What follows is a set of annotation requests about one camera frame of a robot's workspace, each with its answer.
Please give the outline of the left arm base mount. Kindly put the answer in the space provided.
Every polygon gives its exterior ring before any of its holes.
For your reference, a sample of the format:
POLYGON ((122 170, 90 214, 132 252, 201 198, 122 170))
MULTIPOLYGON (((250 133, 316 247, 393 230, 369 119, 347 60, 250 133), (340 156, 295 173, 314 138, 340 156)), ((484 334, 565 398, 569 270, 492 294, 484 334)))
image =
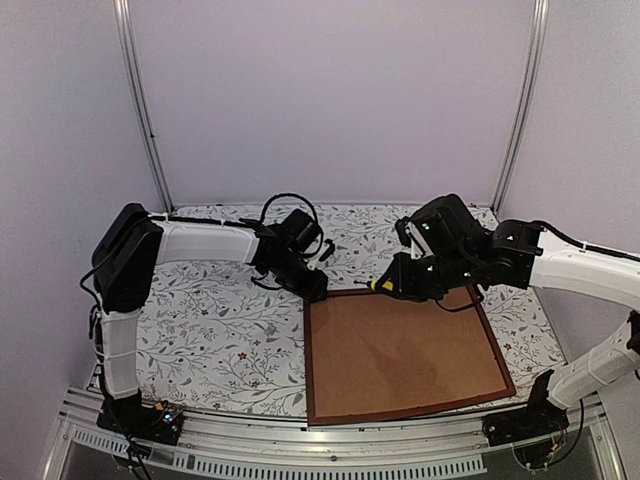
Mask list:
POLYGON ((168 401, 144 405, 140 394, 120 400, 106 397, 96 425, 130 439, 176 446, 184 424, 183 409, 168 401))

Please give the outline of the red-brown wooden picture frame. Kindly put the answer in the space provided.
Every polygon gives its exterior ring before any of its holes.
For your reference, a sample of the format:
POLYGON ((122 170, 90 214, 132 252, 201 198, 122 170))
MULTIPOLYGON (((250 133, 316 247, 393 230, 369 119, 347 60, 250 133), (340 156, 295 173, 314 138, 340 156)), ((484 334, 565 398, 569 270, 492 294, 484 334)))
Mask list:
POLYGON ((475 287, 440 303, 334 291, 304 305, 303 325, 311 426, 399 420, 516 393, 475 287))

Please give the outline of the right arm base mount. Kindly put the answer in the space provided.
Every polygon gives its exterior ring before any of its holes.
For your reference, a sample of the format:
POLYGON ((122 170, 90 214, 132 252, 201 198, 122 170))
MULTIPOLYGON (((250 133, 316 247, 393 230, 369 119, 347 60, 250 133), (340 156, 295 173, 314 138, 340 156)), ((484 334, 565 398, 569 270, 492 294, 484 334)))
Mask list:
POLYGON ((529 440, 551 433, 560 433, 569 426, 566 411, 547 400, 522 408, 486 415, 482 432, 490 446, 529 440))

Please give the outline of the yellow handled screwdriver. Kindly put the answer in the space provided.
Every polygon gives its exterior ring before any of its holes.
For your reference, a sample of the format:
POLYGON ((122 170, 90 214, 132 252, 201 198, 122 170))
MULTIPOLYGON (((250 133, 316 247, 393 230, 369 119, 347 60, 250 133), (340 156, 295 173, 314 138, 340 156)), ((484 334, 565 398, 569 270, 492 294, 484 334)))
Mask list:
POLYGON ((369 281, 361 281, 354 280, 353 283, 355 285, 364 286, 372 291, 376 292, 393 292, 394 284, 390 280, 369 280, 369 281))

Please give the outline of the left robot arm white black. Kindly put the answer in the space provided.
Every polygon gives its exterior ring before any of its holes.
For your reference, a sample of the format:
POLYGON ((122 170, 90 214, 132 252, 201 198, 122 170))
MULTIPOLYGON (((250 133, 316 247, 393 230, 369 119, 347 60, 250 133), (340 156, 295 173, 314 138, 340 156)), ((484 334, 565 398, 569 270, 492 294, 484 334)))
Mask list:
POLYGON ((328 294, 320 270, 335 251, 315 211, 295 209, 279 223, 264 218, 225 222, 153 214, 127 204, 91 257, 79 281, 94 301, 89 337, 102 366, 99 385, 111 419, 128 434, 148 426, 136 372, 137 324, 159 265, 183 261, 231 261, 273 276, 275 289, 308 303, 328 294))

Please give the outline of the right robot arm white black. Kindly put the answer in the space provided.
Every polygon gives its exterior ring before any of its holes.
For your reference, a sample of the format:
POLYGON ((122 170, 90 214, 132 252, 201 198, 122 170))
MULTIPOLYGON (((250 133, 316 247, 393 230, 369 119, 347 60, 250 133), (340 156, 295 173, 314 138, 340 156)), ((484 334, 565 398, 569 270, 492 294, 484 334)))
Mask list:
POLYGON ((517 427, 537 436, 585 396, 639 368, 639 258, 564 234, 545 221, 483 227, 456 194, 440 196, 397 221, 405 251, 377 279, 376 293, 441 301, 453 289, 505 285, 550 288, 623 305, 627 319, 578 359, 540 375, 517 427))

